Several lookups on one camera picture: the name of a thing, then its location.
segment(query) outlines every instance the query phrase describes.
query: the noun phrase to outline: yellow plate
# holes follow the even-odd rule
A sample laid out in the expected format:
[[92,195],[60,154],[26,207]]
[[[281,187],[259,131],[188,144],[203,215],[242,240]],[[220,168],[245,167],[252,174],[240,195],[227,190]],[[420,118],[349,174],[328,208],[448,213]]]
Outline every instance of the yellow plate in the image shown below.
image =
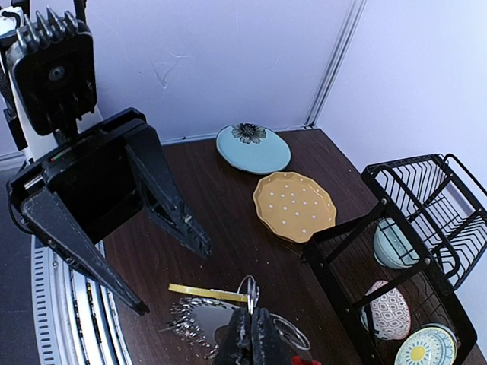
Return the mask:
[[306,243],[314,233],[335,226],[336,208],[316,181],[299,173],[273,173],[253,192],[260,220],[277,236]]

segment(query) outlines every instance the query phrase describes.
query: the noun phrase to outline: light blue bowl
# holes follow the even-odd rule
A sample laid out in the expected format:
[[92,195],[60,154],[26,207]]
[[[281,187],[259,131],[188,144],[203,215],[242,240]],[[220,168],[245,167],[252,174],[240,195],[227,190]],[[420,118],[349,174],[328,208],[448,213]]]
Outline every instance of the light blue bowl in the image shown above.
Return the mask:
[[418,254],[412,250],[411,243],[392,218],[383,219],[377,225],[374,234],[374,256],[382,266],[397,270],[409,268],[419,260]]
[[249,123],[229,125],[216,138],[220,155],[239,170],[268,175],[291,161],[288,144],[276,133]]

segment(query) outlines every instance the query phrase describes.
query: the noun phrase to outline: plate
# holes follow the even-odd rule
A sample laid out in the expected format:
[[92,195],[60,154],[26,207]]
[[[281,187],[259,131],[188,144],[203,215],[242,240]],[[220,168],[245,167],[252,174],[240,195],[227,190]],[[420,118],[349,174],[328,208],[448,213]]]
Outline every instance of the plate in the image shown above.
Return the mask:
[[260,220],[277,236],[306,243],[314,233],[335,226],[336,208],[328,192],[299,173],[273,173],[253,192]]
[[395,365],[452,365],[457,356],[450,333],[439,327],[418,330],[404,341]]
[[452,337],[452,339],[454,340],[454,344],[455,344],[455,352],[458,350],[458,342],[457,342],[457,336],[455,336],[454,332],[451,330],[451,328],[445,326],[445,325],[442,325],[441,323],[428,323],[426,325],[422,325],[421,327],[419,327],[420,329],[426,329],[428,327],[438,327],[440,329],[444,329],[446,332],[448,332],[450,334],[450,336]]
[[249,123],[223,128],[217,135],[216,148],[231,166],[258,175],[281,171],[291,161],[291,150],[281,137]]

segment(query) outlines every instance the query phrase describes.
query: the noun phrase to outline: flower pattern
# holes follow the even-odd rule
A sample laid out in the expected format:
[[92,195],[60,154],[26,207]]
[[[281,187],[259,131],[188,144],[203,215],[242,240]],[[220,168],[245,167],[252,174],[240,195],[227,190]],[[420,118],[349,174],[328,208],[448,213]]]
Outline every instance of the flower pattern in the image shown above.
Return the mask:
[[240,123],[232,125],[231,134],[235,138],[240,138],[240,142],[245,144],[260,143],[261,139],[267,136],[266,129],[258,125],[249,123]]

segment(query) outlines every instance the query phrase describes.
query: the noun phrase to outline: yellow and blue plate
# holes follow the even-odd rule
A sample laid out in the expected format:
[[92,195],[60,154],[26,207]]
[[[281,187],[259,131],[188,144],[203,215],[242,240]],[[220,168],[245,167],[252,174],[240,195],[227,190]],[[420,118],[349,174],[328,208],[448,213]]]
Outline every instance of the yellow and blue plate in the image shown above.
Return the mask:
[[453,365],[454,339],[446,330],[427,327],[410,335],[396,355],[395,365]]

